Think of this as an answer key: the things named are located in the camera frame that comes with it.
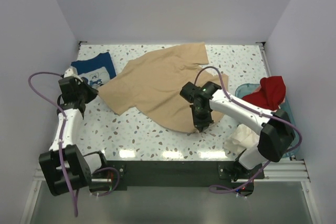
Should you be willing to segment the beige t-shirt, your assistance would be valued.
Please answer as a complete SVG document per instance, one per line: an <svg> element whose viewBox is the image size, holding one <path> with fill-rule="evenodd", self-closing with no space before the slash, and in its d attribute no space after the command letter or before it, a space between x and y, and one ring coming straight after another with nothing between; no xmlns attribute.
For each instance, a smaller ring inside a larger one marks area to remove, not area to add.
<svg viewBox="0 0 336 224"><path fill-rule="evenodd" d="M172 131L196 131L189 103L180 96L188 82L219 84L203 65L205 44L184 44L150 51L128 61L123 70L98 89L99 97L117 115L136 107L146 117Z"/></svg>

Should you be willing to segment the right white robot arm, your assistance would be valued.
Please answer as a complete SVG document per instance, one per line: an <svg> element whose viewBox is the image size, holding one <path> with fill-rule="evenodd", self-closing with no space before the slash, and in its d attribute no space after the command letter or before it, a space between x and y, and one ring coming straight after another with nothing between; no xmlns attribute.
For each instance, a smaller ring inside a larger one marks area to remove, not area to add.
<svg viewBox="0 0 336 224"><path fill-rule="evenodd" d="M199 132L214 123L212 112L220 112L259 136L258 142L244 149L234 161L218 164L221 178L233 181L251 178L263 162L279 162L295 139L286 111L264 110L231 95L213 82L202 87L188 82L182 87L180 96L190 104L193 125Z"/></svg>

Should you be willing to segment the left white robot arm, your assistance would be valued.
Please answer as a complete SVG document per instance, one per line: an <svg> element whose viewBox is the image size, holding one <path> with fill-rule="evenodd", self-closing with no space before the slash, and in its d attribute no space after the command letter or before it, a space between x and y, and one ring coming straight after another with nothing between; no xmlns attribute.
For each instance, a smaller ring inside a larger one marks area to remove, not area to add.
<svg viewBox="0 0 336 224"><path fill-rule="evenodd" d="M49 150L40 154L39 164L52 195L58 196L91 184L92 174L103 178L109 165L102 151L82 154L76 145L86 105L98 91L78 76L58 81L61 90L56 108L58 127Z"/></svg>

